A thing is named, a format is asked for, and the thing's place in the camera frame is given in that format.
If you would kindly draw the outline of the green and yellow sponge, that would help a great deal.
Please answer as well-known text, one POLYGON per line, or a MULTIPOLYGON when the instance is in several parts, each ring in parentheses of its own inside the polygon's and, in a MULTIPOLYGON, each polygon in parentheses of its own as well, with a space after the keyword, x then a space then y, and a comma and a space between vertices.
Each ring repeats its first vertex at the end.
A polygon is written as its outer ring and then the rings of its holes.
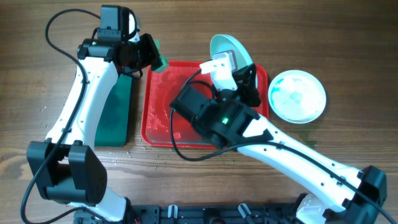
POLYGON ((160 42, 159 42, 159 40, 155 39, 154 43, 155 43, 155 46, 156 46, 156 51, 159 54, 159 56, 155 60, 155 62, 151 65, 151 70, 153 72, 155 72, 155 73, 161 73, 169 66, 169 63, 168 63, 166 57, 160 53, 160 42))

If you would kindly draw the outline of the white plate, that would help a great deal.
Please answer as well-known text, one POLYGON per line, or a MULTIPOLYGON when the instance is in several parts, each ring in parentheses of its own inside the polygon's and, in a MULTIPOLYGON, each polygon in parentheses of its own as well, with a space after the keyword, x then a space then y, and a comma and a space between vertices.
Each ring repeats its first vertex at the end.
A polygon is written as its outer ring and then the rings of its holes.
POLYGON ((210 42, 210 75, 216 90, 237 90, 238 70, 253 64, 242 43, 228 34, 216 34, 210 42))
POLYGON ((269 84, 268 102, 279 118, 317 119, 326 108, 326 91, 312 74, 288 70, 269 84))

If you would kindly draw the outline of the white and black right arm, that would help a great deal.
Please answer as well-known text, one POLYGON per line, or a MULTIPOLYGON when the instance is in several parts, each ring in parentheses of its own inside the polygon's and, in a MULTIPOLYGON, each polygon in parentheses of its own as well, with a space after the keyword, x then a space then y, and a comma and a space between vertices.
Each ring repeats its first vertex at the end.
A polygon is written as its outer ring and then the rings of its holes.
POLYGON ((193 87, 190 76, 170 103, 217 154, 236 151, 277 169, 304 186, 296 213, 302 223, 373 223, 385 215, 386 175, 374 166, 363 170, 335 162, 286 135, 256 111, 261 99, 257 68, 250 57, 232 50, 200 65, 210 74, 211 96, 193 87))

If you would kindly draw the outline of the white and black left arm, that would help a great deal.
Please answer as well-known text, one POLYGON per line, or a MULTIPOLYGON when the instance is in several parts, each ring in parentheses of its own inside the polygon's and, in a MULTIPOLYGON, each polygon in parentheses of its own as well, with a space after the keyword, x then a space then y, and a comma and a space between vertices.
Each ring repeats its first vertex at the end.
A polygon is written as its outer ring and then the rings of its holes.
POLYGON ((96 130, 106 100, 120 75, 141 72, 161 63, 159 47, 150 34, 128 40, 85 39, 74 61, 76 76, 58 121, 42 142, 32 141, 27 160, 33 174, 21 203, 37 187, 40 196, 87 214, 99 223, 137 223, 128 198, 108 187, 106 168, 95 155, 96 130))

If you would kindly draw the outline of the red plastic tray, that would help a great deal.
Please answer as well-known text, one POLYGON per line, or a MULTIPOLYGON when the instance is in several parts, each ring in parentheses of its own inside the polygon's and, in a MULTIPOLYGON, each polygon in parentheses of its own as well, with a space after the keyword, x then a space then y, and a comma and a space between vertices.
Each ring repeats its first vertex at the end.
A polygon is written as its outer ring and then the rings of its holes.
MULTIPOLYGON (((141 121, 141 138, 150 146, 172 147, 169 131, 170 106, 180 87, 199 69, 198 61, 169 62, 161 73, 147 72, 146 93, 141 121)), ((214 149, 179 114, 173 116, 174 139, 178 148, 214 149)))

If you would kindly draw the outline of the black tub of green water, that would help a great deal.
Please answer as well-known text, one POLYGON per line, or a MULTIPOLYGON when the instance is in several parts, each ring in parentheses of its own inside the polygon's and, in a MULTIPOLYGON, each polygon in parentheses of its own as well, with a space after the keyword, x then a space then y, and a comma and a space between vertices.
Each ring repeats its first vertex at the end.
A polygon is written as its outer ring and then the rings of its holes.
POLYGON ((132 93, 131 77, 122 75, 109 92, 95 136, 95 147, 126 144, 132 93))

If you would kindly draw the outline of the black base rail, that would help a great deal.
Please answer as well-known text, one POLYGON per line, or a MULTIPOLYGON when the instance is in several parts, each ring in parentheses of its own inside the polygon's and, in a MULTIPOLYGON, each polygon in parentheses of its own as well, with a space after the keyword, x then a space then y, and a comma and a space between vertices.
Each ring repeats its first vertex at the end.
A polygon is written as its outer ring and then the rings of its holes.
MULTIPOLYGON (((135 205, 132 207, 133 223, 143 224, 203 224, 205 211, 211 206, 135 205)), ((214 205, 226 223, 300 223, 294 213, 293 203, 267 203, 254 205, 214 205)))

